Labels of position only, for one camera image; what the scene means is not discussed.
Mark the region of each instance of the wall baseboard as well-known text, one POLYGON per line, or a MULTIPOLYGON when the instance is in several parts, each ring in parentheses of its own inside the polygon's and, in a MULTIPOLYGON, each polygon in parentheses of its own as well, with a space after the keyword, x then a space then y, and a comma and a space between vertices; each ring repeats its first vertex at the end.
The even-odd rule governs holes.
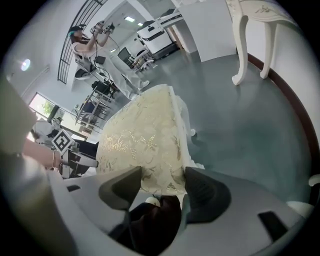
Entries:
MULTIPOLYGON (((264 67, 264 63, 256 58, 255 56, 248 53, 248 61, 255 65, 258 69, 262 70, 264 67)), ((268 77, 275 83, 276 86, 282 91, 284 96, 290 102, 294 112, 298 116, 304 133, 306 135, 306 139, 308 141, 309 151, 311 155, 311 174, 319 174, 320 173, 320 149, 318 144, 317 135, 314 129, 314 126, 311 122, 311 119, 306 111, 304 105, 295 94, 295 92, 291 89, 291 87, 286 83, 286 81, 277 74, 273 69, 270 68, 268 77)), ((315 185, 311 188, 309 204, 316 205, 319 196, 319 185, 315 185)))

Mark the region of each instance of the table leg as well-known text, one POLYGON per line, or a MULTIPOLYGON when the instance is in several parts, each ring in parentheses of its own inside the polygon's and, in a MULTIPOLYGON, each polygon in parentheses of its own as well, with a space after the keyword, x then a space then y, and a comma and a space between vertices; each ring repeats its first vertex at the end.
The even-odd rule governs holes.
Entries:
POLYGON ((248 68, 248 52, 246 42, 246 26, 248 23, 248 16, 235 15, 233 17, 232 29, 233 36, 239 55, 239 72, 232 77, 233 83, 237 86, 244 79, 248 68))
POLYGON ((274 45, 275 45, 275 37, 276 37, 276 23, 274 22, 265 22, 264 23, 264 31, 265 31, 265 58, 263 69, 260 72, 260 77, 262 79, 267 78, 272 55, 274 53, 274 45))

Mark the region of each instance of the gray floor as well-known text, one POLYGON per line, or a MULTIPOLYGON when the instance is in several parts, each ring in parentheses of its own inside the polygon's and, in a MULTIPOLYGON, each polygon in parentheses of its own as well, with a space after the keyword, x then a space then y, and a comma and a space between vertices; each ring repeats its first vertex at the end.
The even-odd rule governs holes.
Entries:
MULTIPOLYGON (((237 55, 201 63, 199 55, 177 51, 141 76, 150 88, 173 86, 187 104, 196 129, 191 157, 215 171, 256 182, 284 201, 308 202, 311 159, 298 117, 270 79, 249 64, 241 85, 237 55)), ((120 97, 122 104, 127 99, 120 97)))

